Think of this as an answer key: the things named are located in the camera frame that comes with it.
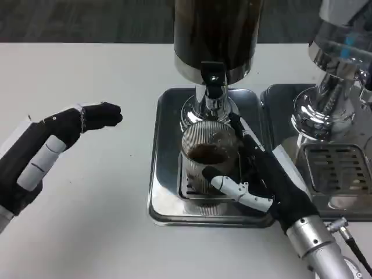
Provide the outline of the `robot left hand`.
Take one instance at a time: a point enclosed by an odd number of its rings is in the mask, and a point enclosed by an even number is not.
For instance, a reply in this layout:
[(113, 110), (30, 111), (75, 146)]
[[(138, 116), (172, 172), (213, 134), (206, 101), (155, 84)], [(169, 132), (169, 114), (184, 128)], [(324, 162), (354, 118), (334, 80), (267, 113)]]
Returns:
[(1, 208), (17, 216), (42, 190), (60, 154), (81, 134), (114, 127), (121, 108), (107, 102), (73, 106), (38, 122), (27, 119), (1, 146)]

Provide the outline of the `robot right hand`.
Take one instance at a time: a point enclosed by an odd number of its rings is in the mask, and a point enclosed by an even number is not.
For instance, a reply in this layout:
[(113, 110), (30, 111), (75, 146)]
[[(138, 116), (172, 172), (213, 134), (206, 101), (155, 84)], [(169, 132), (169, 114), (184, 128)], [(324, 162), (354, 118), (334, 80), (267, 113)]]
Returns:
[(228, 115), (235, 135), (241, 140), (244, 154), (266, 186), (268, 197), (249, 192), (249, 183), (236, 183), (213, 166), (202, 170), (202, 175), (217, 190), (249, 208), (270, 213), (279, 221), (283, 232), (297, 221), (310, 216), (319, 217), (319, 211), (310, 196), (299, 188), (272, 151), (267, 151), (247, 122), (236, 113)]

